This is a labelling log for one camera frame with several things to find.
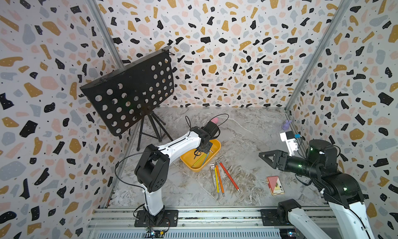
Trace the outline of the yellow hex key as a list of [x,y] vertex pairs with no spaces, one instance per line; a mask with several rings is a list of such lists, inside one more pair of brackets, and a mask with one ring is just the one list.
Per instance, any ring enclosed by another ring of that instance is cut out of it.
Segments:
[[215,190],[217,191],[217,193],[219,193],[219,185],[218,185],[218,180],[217,180],[217,173],[216,173],[216,168],[215,168],[215,164],[214,163],[210,163],[209,164],[209,168],[210,168],[210,174],[212,177],[212,182],[215,186]]

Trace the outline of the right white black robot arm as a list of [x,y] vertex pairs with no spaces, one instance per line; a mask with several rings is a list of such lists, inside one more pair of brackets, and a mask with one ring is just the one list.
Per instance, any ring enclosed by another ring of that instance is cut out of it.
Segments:
[[351,175],[337,169],[338,147],[322,140],[310,140],[304,158],[281,150],[259,153],[269,166],[310,179],[327,201],[337,219],[344,239],[372,239],[364,195]]

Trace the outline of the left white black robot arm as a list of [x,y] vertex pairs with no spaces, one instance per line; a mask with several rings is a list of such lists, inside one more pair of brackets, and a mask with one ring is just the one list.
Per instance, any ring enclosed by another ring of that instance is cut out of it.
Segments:
[[135,168],[134,174],[144,188],[145,210],[153,217],[164,211],[161,188],[165,184],[170,165],[184,154],[191,152],[193,167],[202,167],[216,153],[213,142],[220,135],[214,118],[203,127],[192,127],[182,137],[167,144],[147,146]]

